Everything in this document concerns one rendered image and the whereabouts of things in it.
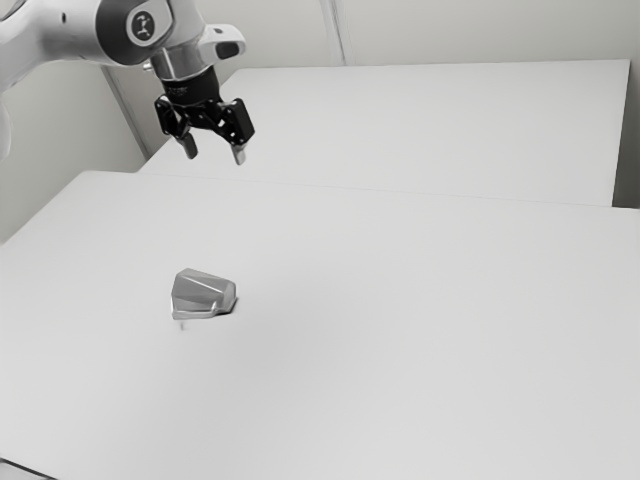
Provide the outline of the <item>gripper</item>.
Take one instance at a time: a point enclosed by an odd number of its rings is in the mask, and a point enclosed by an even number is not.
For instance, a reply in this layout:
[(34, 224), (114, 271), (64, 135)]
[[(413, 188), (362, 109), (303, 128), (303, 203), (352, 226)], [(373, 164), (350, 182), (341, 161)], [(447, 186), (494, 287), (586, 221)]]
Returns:
[(182, 146), (188, 159), (198, 154), (190, 128), (214, 129), (230, 145), (235, 163), (245, 163), (254, 125), (242, 99), (222, 101), (213, 68), (184, 80), (162, 80), (161, 85), (163, 94), (154, 102), (160, 128)]

